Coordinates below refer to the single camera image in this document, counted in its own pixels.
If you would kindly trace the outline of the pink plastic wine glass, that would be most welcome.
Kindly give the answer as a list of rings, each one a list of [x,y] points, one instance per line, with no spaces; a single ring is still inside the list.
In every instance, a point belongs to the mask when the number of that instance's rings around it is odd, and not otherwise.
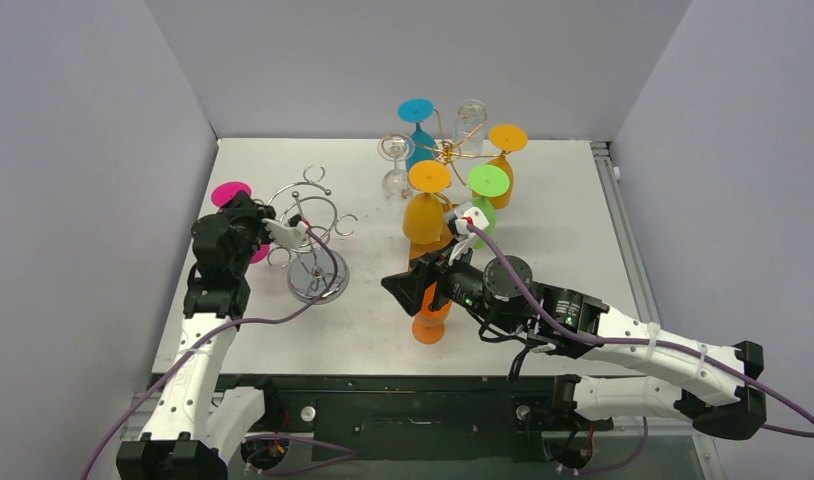
[[[219,186],[217,186],[212,193],[210,194],[210,200],[216,207],[223,207],[225,204],[230,202],[237,193],[244,192],[248,196],[251,196],[252,189],[251,187],[241,181],[230,181],[225,182]],[[256,253],[253,255],[250,263],[256,264],[266,259],[267,255],[270,253],[271,247],[267,244],[261,245]]]

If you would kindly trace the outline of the yellow wine glass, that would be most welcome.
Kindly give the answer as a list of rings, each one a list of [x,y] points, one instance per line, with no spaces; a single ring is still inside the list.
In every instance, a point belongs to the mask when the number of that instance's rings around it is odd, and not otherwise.
[[[515,175],[507,156],[523,150],[527,146],[529,138],[519,126],[499,124],[489,130],[488,139],[499,150],[499,154],[489,160],[488,164],[500,168],[509,179],[508,190],[500,196],[490,198],[490,202],[495,209],[504,209],[510,202],[515,184]]]
[[[409,182],[418,191],[405,208],[403,233],[413,243],[430,244],[441,237],[444,209],[438,198],[451,184],[446,166],[424,160],[409,171]]]

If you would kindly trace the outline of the silver wire glass rack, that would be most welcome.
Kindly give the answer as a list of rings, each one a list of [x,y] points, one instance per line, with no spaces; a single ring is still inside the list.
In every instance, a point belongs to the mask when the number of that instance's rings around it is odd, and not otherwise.
[[[303,179],[290,183],[278,189],[266,202],[271,206],[275,199],[285,192],[293,198],[293,204],[281,210],[277,219],[283,223],[296,215],[301,222],[308,226],[308,231],[315,234],[314,238],[306,235],[296,246],[280,246],[274,244],[271,251],[284,250],[288,258],[283,267],[287,270],[287,285],[289,292],[299,301],[309,304],[323,305],[336,300],[347,288],[350,279],[350,270],[345,259],[328,246],[332,235],[348,237],[350,231],[339,230],[339,223],[344,219],[357,221],[358,217],[351,213],[341,215],[336,204],[330,199],[332,190],[321,185],[326,176],[326,169],[320,167],[320,175],[310,179],[308,172],[302,173]],[[302,204],[309,201],[323,202],[332,211],[332,219],[323,225],[316,225],[308,220],[303,213]]]

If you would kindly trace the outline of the green plastic wine glass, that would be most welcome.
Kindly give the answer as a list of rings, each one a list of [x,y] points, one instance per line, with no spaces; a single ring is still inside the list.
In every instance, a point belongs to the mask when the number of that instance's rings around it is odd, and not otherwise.
[[[485,164],[478,165],[469,172],[467,184],[473,193],[473,205],[479,208],[487,218],[488,227],[485,232],[488,236],[492,236],[497,215],[491,199],[500,197],[509,190],[510,179],[501,168]]]

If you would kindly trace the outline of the blue plastic wine glass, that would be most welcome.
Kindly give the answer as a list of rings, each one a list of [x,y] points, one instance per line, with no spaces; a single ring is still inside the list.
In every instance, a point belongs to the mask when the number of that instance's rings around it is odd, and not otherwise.
[[[410,135],[414,152],[405,163],[406,169],[410,171],[415,164],[435,158],[435,139],[422,128],[422,123],[434,114],[434,105],[429,99],[413,98],[404,101],[398,107],[397,114],[402,121],[414,125],[414,131]]]

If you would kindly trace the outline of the clear small wine glass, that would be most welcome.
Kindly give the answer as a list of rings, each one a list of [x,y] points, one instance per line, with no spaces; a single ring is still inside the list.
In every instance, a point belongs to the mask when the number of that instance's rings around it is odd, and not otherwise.
[[[388,134],[378,143],[378,153],[392,164],[392,168],[382,178],[381,186],[387,200],[409,201],[413,191],[408,172],[402,165],[415,150],[413,140],[403,134]]]

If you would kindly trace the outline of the gold wire glass rack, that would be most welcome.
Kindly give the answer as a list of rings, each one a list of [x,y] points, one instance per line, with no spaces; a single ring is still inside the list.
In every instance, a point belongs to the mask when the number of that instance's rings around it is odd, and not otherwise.
[[[476,159],[486,157],[489,158],[489,155],[482,156],[482,155],[462,155],[458,147],[452,142],[452,138],[450,140],[445,139],[442,134],[442,118],[438,110],[434,109],[434,116],[437,120],[437,124],[439,127],[439,132],[441,134],[440,139],[436,142],[436,155],[433,161],[438,161],[446,166],[450,167],[451,172],[453,173],[454,177],[458,180],[458,182],[468,190],[471,190],[467,184],[467,181],[463,179],[460,173],[457,171],[454,163],[458,159]],[[440,202],[443,204],[444,214],[454,207],[456,204],[453,203],[448,197],[446,197],[443,193],[438,194],[438,198]],[[430,243],[430,244],[416,244],[411,242],[410,243],[410,253],[409,259],[414,260],[419,258],[421,255],[426,253],[430,253],[435,250],[439,250],[445,247],[448,242],[452,239],[452,234],[448,230],[447,226],[445,225],[445,221],[443,219],[442,223],[442,232],[441,237],[438,241]]]

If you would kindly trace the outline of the clear patterned wine glass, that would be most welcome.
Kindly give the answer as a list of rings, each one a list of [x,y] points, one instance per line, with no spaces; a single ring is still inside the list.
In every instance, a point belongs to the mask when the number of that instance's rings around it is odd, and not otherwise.
[[[454,121],[452,142],[462,155],[482,153],[487,121],[485,104],[480,100],[464,100]]]

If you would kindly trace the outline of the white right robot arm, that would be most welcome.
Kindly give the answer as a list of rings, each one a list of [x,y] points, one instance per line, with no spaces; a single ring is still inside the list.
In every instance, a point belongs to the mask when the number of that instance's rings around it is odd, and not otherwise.
[[[547,400],[549,418],[561,427],[619,416],[682,420],[716,438],[747,440],[767,420],[766,397],[750,381],[764,369],[760,345],[717,346],[634,319],[580,292],[533,279],[530,266],[508,255],[484,269],[468,261],[426,255],[409,271],[387,276],[382,287],[414,315],[435,299],[462,307],[502,340],[544,353],[609,363],[630,377],[556,377]]]

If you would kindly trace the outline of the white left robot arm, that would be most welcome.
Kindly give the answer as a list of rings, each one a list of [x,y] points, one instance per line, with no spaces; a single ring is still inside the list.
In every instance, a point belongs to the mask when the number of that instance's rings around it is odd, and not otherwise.
[[[223,361],[239,330],[251,289],[245,279],[260,248],[272,242],[272,207],[239,193],[191,227],[195,263],[186,280],[175,363],[156,386],[162,394],[135,441],[116,456],[123,479],[225,479],[250,426],[274,427],[281,402],[253,387],[212,406]]]

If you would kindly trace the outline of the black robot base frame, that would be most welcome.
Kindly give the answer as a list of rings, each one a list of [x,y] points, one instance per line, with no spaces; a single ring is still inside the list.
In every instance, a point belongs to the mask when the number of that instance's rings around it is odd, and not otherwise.
[[[542,462],[544,440],[572,451],[590,432],[609,432],[611,420],[587,421],[556,410],[551,376],[313,376],[222,374],[214,389],[265,394],[266,411],[252,432],[309,434],[317,445],[287,441],[245,443],[241,460],[276,472],[295,459],[340,457],[361,461],[446,461],[499,457]]]

